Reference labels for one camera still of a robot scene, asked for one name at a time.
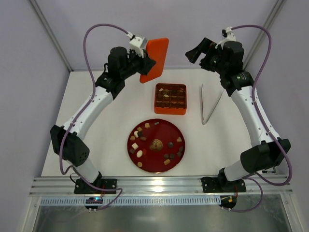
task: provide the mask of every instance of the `red round tray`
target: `red round tray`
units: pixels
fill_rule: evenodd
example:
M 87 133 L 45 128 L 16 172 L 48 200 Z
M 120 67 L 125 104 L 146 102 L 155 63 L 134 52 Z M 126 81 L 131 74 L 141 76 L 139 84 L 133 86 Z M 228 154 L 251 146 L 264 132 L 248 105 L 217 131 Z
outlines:
M 142 129 L 142 135 L 136 138 L 134 132 L 138 131 L 138 128 Z M 133 144 L 137 144 L 138 148 L 134 149 Z M 181 161 L 185 142 L 182 133 L 174 124 L 162 119 L 150 119 L 138 124 L 132 130 L 127 141 L 127 150 L 136 166 L 147 172 L 160 173 L 170 170 Z M 143 152 L 139 158 L 138 151 Z

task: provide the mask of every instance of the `white wall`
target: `white wall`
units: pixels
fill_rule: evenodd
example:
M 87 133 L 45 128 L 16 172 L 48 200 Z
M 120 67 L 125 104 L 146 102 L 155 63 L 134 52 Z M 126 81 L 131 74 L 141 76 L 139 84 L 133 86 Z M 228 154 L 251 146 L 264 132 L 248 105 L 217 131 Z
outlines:
M 288 153 L 293 165 L 292 184 L 303 217 L 309 218 L 309 1 L 287 1 L 270 32 L 273 47 L 258 93 L 263 107 L 282 138 L 292 148 Z M 265 40 L 248 70 L 256 75 L 265 57 Z M 286 172 L 286 164 L 281 166 Z
M 14 232 L 69 73 L 27 1 L 1 1 L 0 31 L 0 227 Z
M 112 23 L 148 39 L 170 39 L 166 67 L 192 67 L 184 56 L 204 37 L 222 39 L 221 29 L 263 24 L 276 0 L 37 0 L 66 57 L 75 70 L 86 70 L 83 38 L 89 27 Z M 248 51 L 257 31 L 238 34 Z M 102 69 L 114 46 L 127 37 L 111 28 L 95 29 L 87 43 L 89 61 Z

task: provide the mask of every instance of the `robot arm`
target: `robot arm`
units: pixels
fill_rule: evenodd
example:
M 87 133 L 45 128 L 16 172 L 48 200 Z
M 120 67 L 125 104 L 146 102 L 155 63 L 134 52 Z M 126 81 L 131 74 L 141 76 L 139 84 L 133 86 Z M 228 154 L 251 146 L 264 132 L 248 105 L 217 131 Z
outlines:
M 258 104 L 271 133 L 278 139 L 283 149 L 288 152 L 291 145 L 288 139 L 282 140 L 273 129 L 256 92 L 255 99 L 252 99 L 253 78 L 243 69 L 242 44 L 236 41 L 231 28 L 224 29 L 222 33 L 225 38 L 218 44 L 204 38 L 196 48 L 185 55 L 191 63 L 195 63 L 201 53 L 206 54 L 200 62 L 201 68 L 220 75 L 221 86 L 238 107 L 250 135 L 252 148 L 242 152 L 239 161 L 219 171 L 220 185 L 223 190 L 229 191 L 238 180 L 259 170 L 278 166 L 284 158 L 278 146 L 268 135 L 269 131 L 266 131 L 262 125 L 253 101 Z
M 74 166 L 81 176 L 94 186 L 100 187 L 96 182 L 99 183 L 101 174 L 88 158 L 90 150 L 84 144 L 83 139 L 102 110 L 125 87 L 125 80 L 135 73 L 147 75 L 156 64 L 156 61 L 148 57 L 145 51 L 146 44 L 147 41 L 143 36 L 131 35 L 129 52 L 124 47 L 113 48 L 108 56 L 108 72 L 104 71 L 96 81 L 95 96 L 92 98 L 92 95 L 90 95 L 77 113 L 65 122 L 62 127 L 54 125 L 51 128 L 53 149 L 59 155 L 64 134 L 73 123 L 65 140 L 62 156 L 64 160 Z M 90 99 L 92 101 L 82 111 Z

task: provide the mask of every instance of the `white table surface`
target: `white table surface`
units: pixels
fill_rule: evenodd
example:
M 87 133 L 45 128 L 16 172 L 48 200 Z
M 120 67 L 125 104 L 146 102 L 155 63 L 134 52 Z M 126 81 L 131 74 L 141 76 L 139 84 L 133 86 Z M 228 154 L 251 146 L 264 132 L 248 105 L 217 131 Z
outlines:
M 94 72 L 99 77 L 101 72 Z M 154 113 L 155 85 L 178 83 L 187 86 L 187 112 L 184 116 Z M 204 113 L 208 114 L 219 98 L 219 76 L 202 69 L 164 70 L 160 78 L 146 84 L 139 75 L 126 80 L 126 87 L 98 116 L 84 142 L 90 148 L 89 159 L 103 176 L 215 175 L 239 160 L 241 152 L 251 147 L 247 128 L 238 108 L 224 92 L 208 123 L 201 123 L 199 90 L 204 84 Z M 56 124 L 61 126 L 91 93 L 88 72 L 71 72 Z M 182 161 L 165 173 L 147 173 L 130 160 L 126 143 L 132 129 L 144 120 L 165 119 L 183 133 L 186 150 Z M 50 143 L 42 176 L 60 176 L 59 156 Z

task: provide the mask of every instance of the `purple cable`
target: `purple cable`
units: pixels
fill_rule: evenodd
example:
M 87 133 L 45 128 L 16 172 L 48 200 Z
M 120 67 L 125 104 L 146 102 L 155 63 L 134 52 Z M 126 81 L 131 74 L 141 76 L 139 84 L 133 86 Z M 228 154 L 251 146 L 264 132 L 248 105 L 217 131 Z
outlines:
M 229 210 L 229 209 L 226 208 L 226 207 L 223 207 L 223 209 L 229 210 L 229 211 L 231 211 L 231 212 L 236 212 L 236 213 L 247 213 L 247 212 L 250 212 L 250 211 L 256 209 L 257 207 L 259 207 L 259 206 L 261 205 L 261 203 L 262 203 L 262 201 L 263 201 L 263 197 L 264 197 L 264 193 L 263 193 L 263 190 L 262 190 L 261 185 L 260 185 L 256 180 L 254 180 L 254 179 L 251 179 L 251 178 L 249 178 L 249 177 L 247 177 L 246 179 L 255 182 L 255 183 L 258 185 L 258 187 L 260 188 L 260 191 L 261 191 L 261 199 L 260 199 L 259 203 L 256 204 L 255 207 L 252 207 L 252 208 L 250 208 L 250 209 L 243 209 L 243 210 L 242 210 L 242 209 L 230 209 L 230 210 Z
M 256 89 L 256 84 L 260 78 L 260 75 L 261 75 L 261 72 L 263 71 L 265 65 L 266 65 L 266 62 L 268 60 L 268 57 L 269 57 L 269 54 L 270 54 L 270 50 L 271 50 L 271 35 L 269 33 L 269 31 L 262 27 L 262 26 L 259 26 L 259 25 L 241 25 L 241 26 L 237 26 L 237 27 L 233 27 L 232 30 L 235 30 L 235 29 L 239 29 L 239 28 L 258 28 L 262 31 L 264 31 L 266 33 L 266 35 L 268 36 L 268 49 L 267 49 L 267 53 L 266 53 L 266 56 L 265 56 L 265 59 L 263 61 L 263 64 L 259 70 L 259 72 L 257 73 L 256 75 L 256 78 L 255 78 L 255 81 L 254 81 L 254 84 L 253 84 L 253 87 L 252 87 L 252 99 L 255 99 L 255 89 Z M 259 173 L 256 173 L 262 180 L 264 180 L 265 182 L 271 184 L 271 185 L 274 185 L 274 186 L 284 186 L 284 185 L 287 185 L 291 179 L 292 179 L 292 165 L 291 165 L 291 162 L 290 162 L 290 159 L 289 157 L 287 156 L 285 150 L 283 149 L 283 147 L 281 146 L 281 144 L 278 142 L 277 138 L 270 132 L 265 120 L 263 119 L 263 116 L 261 114 L 261 111 L 256 103 L 256 101 L 253 102 L 254 104 L 254 107 L 256 109 L 256 112 L 261 120 L 261 123 L 263 124 L 265 130 L 267 131 L 267 133 L 269 134 L 269 136 L 272 138 L 272 140 L 276 143 L 276 145 L 278 146 L 278 148 L 280 149 L 281 153 L 283 154 L 286 162 L 287 162 L 287 165 L 288 165 L 288 169 L 289 169 L 289 175 L 288 175 L 288 178 L 283 182 L 283 183 L 273 183 L 269 180 L 267 180 L 266 178 L 264 178 L 261 174 Z
M 64 146 L 64 142 L 70 132 L 70 130 L 72 129 L 74 123 L 76 122 L 76 120 L 78 119 L 78 117 L 83 113 L 83 111 L 85 111 L 85 109 L 89 106 L 89 104 L 91 103 L 91 101 L 93 100 L 95 94 L 96 94 L 96 82 L 95 82 L 95 78 L 92 74 L 92 70 L 90 68 L 90 64 L 89 64 L 89 61 L 88 61 L 88 57 L 87 57 L 87 52 L 86 52 L 86 40 L 87 40 L 87 37 L 88 37 L 88 34 L 90 33 L 90 31 L 92 31 L 94 28 L 97 28 L 97 27 L 112 27 L 112 28 L 116 28 L 116 29 L 119 29 L 121 31 L 123 31 L 125 34 L 128 34 L 128 32 L 118 26 L 115 26 L 115 25 L 112 25 L 112 24 L 105 24 L 105 23 L 102 23 L 102 24 L 96 24 L 96 25 L 93 25 L 91 28 L 89 28 L 84 36 L 84 42 L 83 42 L 83 49 L 84 49 L 84 58 L 85 58 L 85 62 L 86 62 L 86 65 L 87 65 L 87 68 L 88 68 L 88 71 L 89 71 L 89 74 L 90 74 L 90 77 L 91 77 L 91 81 L 92 81 L 92 95 L 89 99 L 89 101 L 85 104 L 85 106 L 77 113 L 77 115 L 75 116 L 75 118 L 73 119 L 72 123 L 70 123 L 67 131 L 65 132 L 63 138 L 62 138 L 62 141 L 61 141 L 61 144 L 60 144 L 60 151 L 59 151 L 59 165 L 60 165 L 60 171 L 63 175 L 67 174 L 69 169 L 72 168 L 73 166 L 70 165 L 65 171 L 63 171 L 63 161 L 62 161 L 62 158 L 63 158 L 63 146 Z M 82 175 L 80 175 L 78 173 L 78 171 L 76 169 L 74 169 L 74 171 L 78 174 L 78 176 L 86 183 L 88 184 L 90 187 L 96 189 L 96 190 L 99 190 L 99 191 L 117 191 L 119 190 L 120 192 L 118 193 L 118 195 L 111 201 L 109 202 L 108 204 L 106 204 L 105 206 L 97 209 L 98 210 L 102 210 L 102 209 L 106 209 L 107 207 L 109 207 L 112 203 L 114 203 L 118 198 L 119 196 L 121 195 L 123 189 L 122 188 L 115 188 L 115 189 L 102 189 L 102 188 L 98 188 L 98 187 L 95 187 L 93 186 L 91 183 L 89 183 L 84 177 L 82 177 Z
M 107 23 L 100 23 L 100 24 L 96 24 L 96 25 L 93 25 L 91 28 L 89 28 L 84 36 L 84 42 L 83 42 L 83 49 L 84 49 L 84 58 L 85 58 L 85 62 L 86 62 L 86 65 L 87 65 L 87 68 L 88 68 L 88 71 L 89 71 L 89 74 L 90 74 L 90 77 L 91 77 L 91 81 L 92 81 L 92 95 L 89 99 L 89 101 L 85 104 L 85 106 L 77 113 L 77 115 L 75 116 L 75 118 L 73 119 L 72 123 L 70 123 L 67 131 L 65 132 L 62 140 L 61 140 L 61 144 L 60 144 L 60 151 L 59 151 L 59 165 L 60 165 L 60 172 L 61 174 L 65 175 L 68 173 L 69 169 L 72 168 L 73 166 L 70 165 L 66 171 L 63 171 L 63 160 L 62 160 L 62 157 L 63 157 L 63 146 L 64 146 L 64 142 L 70 132 L 70 130 L 72 129 L 72 127 L 74 126 L 74 123 L 76 122 L 76 120 L 78 119 L 78 117 L 82 114 L 82 112 L 85 111 L 85 109 L 88 107 L 88 105 L 92 102 L 95 94 L 96 94 L 96 81 L 95 81 L 95 78 L 92 74 L 92 70 L 90 68 L 90 64 L 89 64 L 89 61 L 88 61 L 88 57 L 87 57 L 87 53 L 86 53 L 86 40 L 87 40 L 87 37 L 88 37 L 88 34 L 90 33 L 90 31 L 92 31 L 94 28 L 97 28 L 97 27 L 112 27 L 112 28 L 116 28 L 118 30 L 121 30 L 123 31 L 125 34 L 128 34 L 128 32 L 116 25 L 113 25 L 113 24 L 107 24 Z

